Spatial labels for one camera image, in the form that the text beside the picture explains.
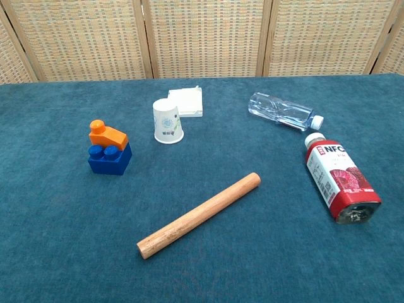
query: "wooden dowel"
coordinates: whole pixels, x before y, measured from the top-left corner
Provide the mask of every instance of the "wooden dowel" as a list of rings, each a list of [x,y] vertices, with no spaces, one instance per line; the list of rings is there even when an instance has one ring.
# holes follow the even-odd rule
[[[252,172],[224,191],[218,193],[216,196],[210,198],[208,201],[179,217],[177,220],[144,238],[142,241],[139,241],[137,245],[143,259],[154,255],[199,224],[205,222],[213,215],[216,215],[235,200],[253,190],[259,183],[261,183],[259,175]]]

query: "orange lego brick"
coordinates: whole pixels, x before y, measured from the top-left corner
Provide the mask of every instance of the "orange lego brick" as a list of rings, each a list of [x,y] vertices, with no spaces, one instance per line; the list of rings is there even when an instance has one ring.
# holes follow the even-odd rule
[[[90,141],[93,145],[101,145],[106,148],[115,145],[119,150],[124,150],[128,143],[128,136],[110,126],[105,126],[101,120],[94,120],[90,123]]]

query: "teal felt surface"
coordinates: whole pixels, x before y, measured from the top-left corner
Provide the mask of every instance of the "teal felt surface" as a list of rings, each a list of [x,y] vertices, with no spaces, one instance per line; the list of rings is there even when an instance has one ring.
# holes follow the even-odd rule
[[[153,101],[199,85],[184,139]],[[301,133],[252,116],[254,92],[315,108],[383,199],[336,224]],[[404,77],[317,76],[0,86],[0,302],[403,302]],[[123,176],[94,174],[89,123],[128,134]],[[136,243],[250,172],[261,185],[146,261]]]

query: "water bottle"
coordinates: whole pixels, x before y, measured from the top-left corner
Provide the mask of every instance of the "water bottle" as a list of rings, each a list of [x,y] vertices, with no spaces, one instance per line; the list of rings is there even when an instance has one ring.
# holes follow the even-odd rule
[[[307,136],[306,164],[337,223],[367,221],[381,204],[380,197],[336,141],[321,133]]]
[[[255,93],[248,103],[248,111],[265,119],[280,122],[305,131],[308,128],[320,129],[324,118],[314,115],[312,109],[284,101],[280,98]]]

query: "red juice bottle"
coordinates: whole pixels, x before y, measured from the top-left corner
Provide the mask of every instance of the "red juice bottle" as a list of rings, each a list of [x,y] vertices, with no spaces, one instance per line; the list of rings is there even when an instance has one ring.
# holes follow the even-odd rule
[[[312,133],[304,140],[306,164],[337,223],[367,221],[381,204],[348,153],[336,141]]]

